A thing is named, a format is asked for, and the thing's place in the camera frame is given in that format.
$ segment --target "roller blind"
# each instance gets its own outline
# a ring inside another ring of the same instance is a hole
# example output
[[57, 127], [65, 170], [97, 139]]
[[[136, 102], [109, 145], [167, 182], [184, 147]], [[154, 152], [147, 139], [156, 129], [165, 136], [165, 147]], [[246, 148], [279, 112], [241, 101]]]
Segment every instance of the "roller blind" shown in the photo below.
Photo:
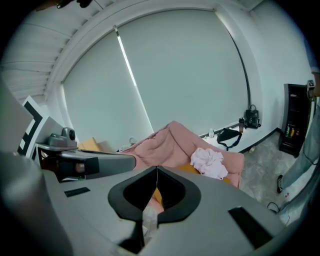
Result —
[[64, 93], [81, 142], [95, 137], [117, 150], [130, 137], [142, 140], [153, 132], [114, 31], [76, 63], [64, 81]]
[[244, 115], [241, 60], [213, 12], [165, 11], [118, 31], [154, 131], [176, 120], [201, 135]]

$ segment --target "gray carpet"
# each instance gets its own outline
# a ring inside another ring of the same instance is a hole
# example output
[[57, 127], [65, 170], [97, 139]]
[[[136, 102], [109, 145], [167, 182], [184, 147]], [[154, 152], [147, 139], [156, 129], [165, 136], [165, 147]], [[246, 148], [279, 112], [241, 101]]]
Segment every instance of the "gray carpet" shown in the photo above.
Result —
[[[269, 202], [281, 206], [290, 201], [306, 185], [314, 168], [310, 168], [293, 185], [277, 193], [277, 178], [285, 174], [295, 162], [295, 158], [279, 150], [279, 133], [275, 132], [255, 147], [253, 153], [244, 153], [244, 169], [241, 174], [240, 189], [265, 207]], [[300, 216], [299, 210], [290, 212], [290, 223]]]

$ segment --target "jeans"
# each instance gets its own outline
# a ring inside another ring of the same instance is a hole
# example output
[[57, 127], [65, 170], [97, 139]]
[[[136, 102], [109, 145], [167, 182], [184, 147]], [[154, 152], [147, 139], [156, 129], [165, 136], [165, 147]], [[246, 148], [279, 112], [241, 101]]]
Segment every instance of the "jeans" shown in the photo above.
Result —
[[320, 157], [320, 106], [317, 105], [315, 116], [305, 138], [300, 154], [293, 166], [283, 175], [279, 187], [283, 190], [294, 183]]

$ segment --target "crumpled towel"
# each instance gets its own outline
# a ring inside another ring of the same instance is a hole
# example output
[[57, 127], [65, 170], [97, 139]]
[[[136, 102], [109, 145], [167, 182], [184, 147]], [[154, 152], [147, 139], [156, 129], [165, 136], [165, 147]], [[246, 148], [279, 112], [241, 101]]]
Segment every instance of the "crumpled towel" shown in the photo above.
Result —
[[220, 152], [214, 152], [211, 148], [197, 148], [191, 156], [191, 165], [202, 175], [222, 180], [227, 176], [228, 171], [222, 165], [223, 155]]

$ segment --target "black shelf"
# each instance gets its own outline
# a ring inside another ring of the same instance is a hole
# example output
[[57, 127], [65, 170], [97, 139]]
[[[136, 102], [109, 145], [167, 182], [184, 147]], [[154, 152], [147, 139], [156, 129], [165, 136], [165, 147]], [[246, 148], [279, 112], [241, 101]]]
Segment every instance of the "black shelf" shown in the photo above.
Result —
[[[299, 155], [304, 143], [310, 118], [311, 103], [306, 91], [306, 85], [284, 85], [284, 115], [279, 138], [279, 150], [295, 157]], [[293, 129], [293, 135], [286, 136], [287, 132], [291, 135]]]

